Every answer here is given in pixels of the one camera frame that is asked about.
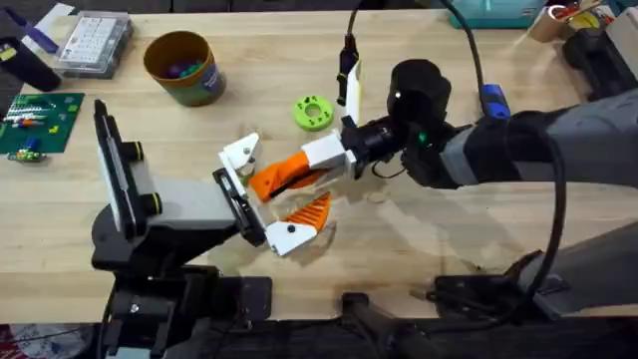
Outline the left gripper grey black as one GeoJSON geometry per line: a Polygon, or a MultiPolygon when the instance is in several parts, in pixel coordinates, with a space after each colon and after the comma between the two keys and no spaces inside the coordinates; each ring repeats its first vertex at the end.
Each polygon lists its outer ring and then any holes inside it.
{"type": "Polygon", "coordinates": [[[279,256],[315,238],[327,222],[331,193],[322,193],[265,227],[238,173],[253,166],[259,155],[260,136],[253,132],[223,148],[212,182],[163,178],[153,175],[146,163],[134,165],[147,216],[145,237],[165,236],[187,245],[200,239],[216,246],[239,234],[254,246],[266,240],[279,256]]]}

